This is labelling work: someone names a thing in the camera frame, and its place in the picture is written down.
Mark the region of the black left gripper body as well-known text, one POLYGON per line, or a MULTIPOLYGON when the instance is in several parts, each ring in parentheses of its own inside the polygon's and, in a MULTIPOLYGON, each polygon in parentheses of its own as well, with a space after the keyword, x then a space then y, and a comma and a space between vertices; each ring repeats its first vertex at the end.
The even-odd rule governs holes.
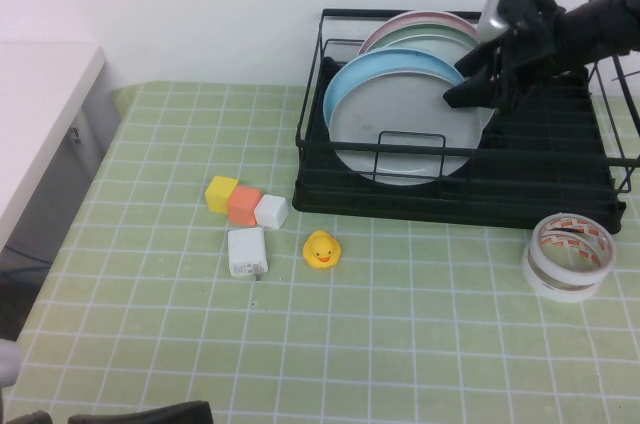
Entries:
POLYGON ((190 401, 143 412, 113 415, 77 414, 68 419, 69 424, 159 424, 159 423, 208 423, 214 420, 207 401, 190 401))

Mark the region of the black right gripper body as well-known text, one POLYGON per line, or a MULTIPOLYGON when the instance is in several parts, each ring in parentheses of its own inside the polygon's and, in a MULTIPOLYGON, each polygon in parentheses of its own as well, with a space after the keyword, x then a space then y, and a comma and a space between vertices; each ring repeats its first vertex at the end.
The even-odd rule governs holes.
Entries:
POLYGON ((491 0, 492 40, 500 41, 502 64, 503 107, 498 112, 511 112, 526 87, 555 74, 554 26, 564 11, 555 0, 491 0))

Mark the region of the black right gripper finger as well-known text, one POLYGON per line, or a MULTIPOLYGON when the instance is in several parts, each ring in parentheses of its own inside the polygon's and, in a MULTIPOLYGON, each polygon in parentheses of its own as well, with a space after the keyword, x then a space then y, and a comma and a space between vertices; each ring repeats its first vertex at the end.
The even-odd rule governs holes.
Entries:
POLYGON ((491 79, 502 70, 500 41, 479 44, 460 58, 454 67, 465 78, 491 79))
POLYGON ((447 90, 443 98, 454 109, 472 107, 501 109, 503 107, 501 90, 501 74, 489 68, 483 68, 463 83, 447 90))

